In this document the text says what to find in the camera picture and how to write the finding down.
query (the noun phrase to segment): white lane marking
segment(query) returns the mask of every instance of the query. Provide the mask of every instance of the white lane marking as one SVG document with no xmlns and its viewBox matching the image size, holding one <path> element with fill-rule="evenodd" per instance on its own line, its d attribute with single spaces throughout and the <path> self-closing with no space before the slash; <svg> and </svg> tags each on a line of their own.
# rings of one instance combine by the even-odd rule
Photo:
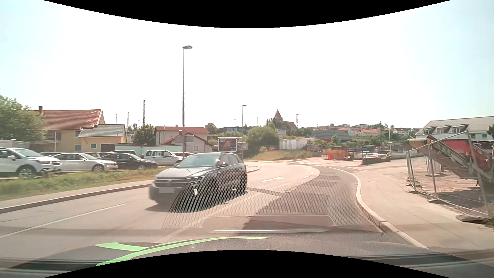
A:
<svg viewBox="0 0 494 278">
<path fill-rule="evenodd" d="M 72 218 L 76 218 L 76 217 L 88 215 L 88 214 L 91 214 L 91 213 L 95 213 L 95 212 L 99 212 L 99 211 L 103 211 L 103 210 L 107 210 L 107 209 L 111 209 L 111 208 L 120 207 L 120 206 L 123 206 L 123 205 L 125 205 L 125 204 L 120 204 L 120 205 L 116 205 L 116 206 L 112 206 L 112 207 L 107 207 L 107 208 L 102 208 L 102 209 L 98 209 L 98 210 L 93 210 L 93 211 L 90 211 L 90 212 L 86 212 L 86 213 L 83 213 L 83 214 L 79 214 L 79 215 L 67 217 L 67 218 L 60 219 L 60 220 L 57 220 L 57 221 L 53 221 L 53 222 L 50 222 L 50 223 L 45 223 L 45 224 L 41 224 L 41 225 L 38 225 L 38 226 L 26 228 L 26 229 L 23 229 L 23 230 L 20 230 L 20 231 L 17 231 L 17 232 L 11 232 L 11 233 L 8 233 L 8 234 L 4 234 L 4 235 L 0 236 L 0 238 L 8 237 L 8 236 L 15 235 L 15 234 L 18 234 L 18 233 L 21 233 L 21 232 L 27 232 L 27 231 L 34 230 L 34 229 L 37 229 L 37 228 L 41 228 L 41 227 L 44 227 L 44 226 L 48 226 L 48 225 L 51 225 L 51 224 L 55 224 L 55 223 L 58 223 L 58 222 L 69 220 L 69 219 L 72 219 Z"/>
<path fill-rule="evenodd" d="M 269 182 L 269 181 L 274 181 L 274 180 L 284 180 L 284 179 L 285 179 L 285 178 L 283 178 L 283 177 L 277 177 L 277 178 L 270 179 L 270 180 L 263 180 L 263 181 L 261 181 L 261 182 L 263 183 L 263 182 Z"/>
<path fill-rule="evenodd" d="M 273 190 L 273 189 L 277 189 L 277 188 L 280 188 L 280 187 L 284 187 L 284 186 L 289 185 L 289 184 L 292 184 L 292 183 L 293 183 L 293 182 L 289 182 L 289 183 L 286 183 L 286 184 L 283 184 L 283 185 L 275 186 L 275 187 L 269 188 L 268 190 Z M 249 197 L 247 197 L 247 198 L 245 198 L 245 199 L 243 199 L 243 200 L 240 200 L 240 201 L 234 202 L 234 203 L 230 204 L 229 206 L 225 206 L 225 207 L 223 207 L 223 208 L 221 208 L 221 209 L 219 209 L 219 210 L 213 211 L 213 212 L 211 212 L 210 214 L 208 214 L 208 215 L 204 216 L 204 218 L 199 218 L 198 220 L 195 220 L 195 221 L 193 221 L 193 222 L 191 222 L 191 223 L 189 223 L 189 224 L 187 224 L 187 225 L 183 226 L 182 228 L 180 228 L 180 229 L 178 229 L 178 230 L 176 230 L 176 231 L 174 231 L 174 232 L 170 233 L 169 235 L 167 235 L 167 236 L 165 236 L 165 237 L 163 237 L 163 238 L 159 239 L 159 242 L 168 242 L 170 239 L 172 239 L 172 238 L 176 237 L 177 235 L 179 235 L 179 234 L 180 234 L 180 233 L 182 233 L 183 231 L 187 230 L 188 228 L 190 228 L 190 227 L 192 227 L 192 226 L 194 226 L 194 225 L 197 225 L 197 224 L 199 224 L 199 223 L 203 222 L 203 221 L 204 221 L 204 219 L 206 219 L 206 218 L 208 218 L 208 217 L 211 217 L 211 216 L 213 216 L 213 215 L 215 215 L 215 214 L 217 214 L 217 213 L 219 213 L 219 212 L 222 212 L 222 211 L 224 211 L 224 210 L 231 209 L 231 208 L 232 208 L 232 207 L 234 207 L 234 206 L 237 206 L 237 205 L 239 205 L 239 204 L 241 204 L 241 203 L 243 203 L 243 202 L 245 202 L 245 201 L 247 201 L 247 200 L 250 200 L 250 199 L 252 199 L 252 198 L 254 198 L 254 197 L 257 197 L 257 196 L 259 196 L 259 195 L 262 195 L 262 194 L 264 194 L 264 193 L 258 192 L 258 193 L 254 194 L 254 195 L 252 195 L 252 196 L 249 196 Z"/>
</svg>

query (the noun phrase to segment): garage door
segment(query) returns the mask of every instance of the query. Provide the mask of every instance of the garage door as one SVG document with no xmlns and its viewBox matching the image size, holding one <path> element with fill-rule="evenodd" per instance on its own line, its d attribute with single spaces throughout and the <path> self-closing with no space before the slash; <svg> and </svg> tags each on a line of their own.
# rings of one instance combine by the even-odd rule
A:
<svg viewBox="0 0 494 278">
<path fill-rule="evenodd" d="M 115 150 L 115 144 L 101 144 L 101 151 Z"/>
</svg>

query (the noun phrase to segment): white car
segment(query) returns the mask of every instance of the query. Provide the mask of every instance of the white car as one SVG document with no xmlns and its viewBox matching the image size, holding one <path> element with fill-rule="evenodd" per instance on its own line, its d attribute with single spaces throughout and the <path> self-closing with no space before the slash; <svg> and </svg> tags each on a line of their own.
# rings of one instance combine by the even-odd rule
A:
<svg viewBox="0 0 494 278">
<path fill-rule="evenodd" d="M 59 173 L 60 160 L 30 149 L 0 147 L 0 175 L 33 178 L 44 173 Z"/>
<path fill-rule="evenodd" d="M 158 165 L 174 165 L 182 162 L 182 157 L 173 155 L 171 152 L 164 149 L 151 149 L 146 152 L 144 159 L 157 162 Z"/>
<path fill-rule="evenodd" d="M 117 170 L 116 162 L 97 159 L 96 157 L 80 152 L 65 152 L 53 156 L 62 162 L 62 173 L 74 172 L 108 172 Z"/>
</svg>

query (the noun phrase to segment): curb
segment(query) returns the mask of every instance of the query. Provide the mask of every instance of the curb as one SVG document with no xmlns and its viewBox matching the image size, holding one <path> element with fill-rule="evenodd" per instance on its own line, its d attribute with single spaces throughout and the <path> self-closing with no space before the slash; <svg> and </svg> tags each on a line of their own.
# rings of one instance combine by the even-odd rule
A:
<svg viewBox="0 0 494 278">
<path fill-rule="evenodd" d="M 260 167 L 260 166 L 258 166 L 258 165 L 254 165 L 254 166 L 252 166 L 252 167 L 257 167 L 257 169 L 247 171 L 247 173 L 252 173 L 252 172 L 255 172 L 255 171 L 259 171 L 259 169 L 261 169 L 261 167 Z"/>
<path fill-rule="evenodd" d="M 97 195 L 114 193 L 114 192 L 131 190 L 131 189 L 144 188 L 144 187 L 149 186 L 149 184 L 150 184 L 149 181 L 146 181 L 146 183 L 143 185 L 131 185 L 131 186 L 120 187 L 120 188 L 100 190 L 100 191 L 77 194 L 77 195 L 70 195 L 70 196 L 54 198 L 54 199 L 49 199 L 49 200 L 43 200 L 43 201 L 38 201 L 38 202 L 32 202 L 32 203 L 27 203 L 27 204 L 22 204 L 22 205 L 3 207 L 3 208 L 0 208 L 0 214 L 12 212 L 12 211 L 16 211 L 16 210 L 22 210 L 22 209 L 28 209 L 28 208 L 33 208 L 33 207 L 39 207 L 39 206 L 54 204 L 54 203 L 61 203 L 61 202 L 85 198 L 85 197 L 97 196 Z"/>
<path fill-rule="evenodd" d="M 400 242 L 402 242 L 404 244 L 411 244 L 411 245 L 416 246 L 416 247 L 421 247 L 421 248 L 424 248 L 424 249 L 428 249 L 427 246 L 425 246 L 422 243 L 418 242 L 413 237 L 409 236 L 405 232 L 402 232 L 400 229 L 398 229 L 397 227 L 395 227 L 391 223 L 387 222 L 384 218 L 382 218 L 379 215 L 377 215 L 371 208 L 369 208 L 364 203 L 364 200 L 362 200 L 362 196 L 360 194 L 360 189 L 362 187 L 362 183 L 360 182 L 359 177 L 355 176 L 352 173 L 349 173 L 349 172 L 346 172 L 344 170 L 341 170 L 341 169 L 337 169 L 337 168 L 333 168 L 333 167 L 329 167 L 329 166 L 325 166 L 325 167 L 332 168 L 332 169 L 336 169 L 336 170 L 345 172 L 347 174 L 350 174 L 350 175 L 354 176 L 357 179 L 357 194 L 356 194 L 357 203 L 358 203 L 360 209 L 363 211 L 363 213 L 365 215 L 367 215 L 374 222 L 374 224 L 377 227 L 379 227 L 383 232 L 389 233 L 391 235 L 396 235 L 397 237 L 395 237 L 395 239 L 397 239 L 398 241 L 400 241 Z"/>
</svg>

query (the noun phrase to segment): poster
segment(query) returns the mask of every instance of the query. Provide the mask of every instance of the poster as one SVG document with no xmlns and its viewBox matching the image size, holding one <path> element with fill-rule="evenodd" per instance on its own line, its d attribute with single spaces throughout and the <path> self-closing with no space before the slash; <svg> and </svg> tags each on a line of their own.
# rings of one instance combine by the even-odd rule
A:
<svg viewBox="0 0 494 278">
<path fill-rule="evenodd" d="M 218 151 L 237 151 L 237 138 L 218 137 Z"/>
</svg>

